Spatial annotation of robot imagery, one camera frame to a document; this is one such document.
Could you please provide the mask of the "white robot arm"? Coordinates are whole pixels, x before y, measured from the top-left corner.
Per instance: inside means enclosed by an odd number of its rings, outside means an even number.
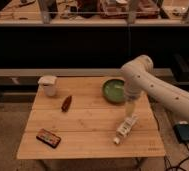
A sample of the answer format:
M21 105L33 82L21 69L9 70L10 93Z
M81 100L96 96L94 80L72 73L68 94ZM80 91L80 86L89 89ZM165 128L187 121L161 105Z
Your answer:
M151 74L152 69L152 59L147 55L140 55L121 67L125 99L136 101L145 91L189 123L189 92L156 78Z

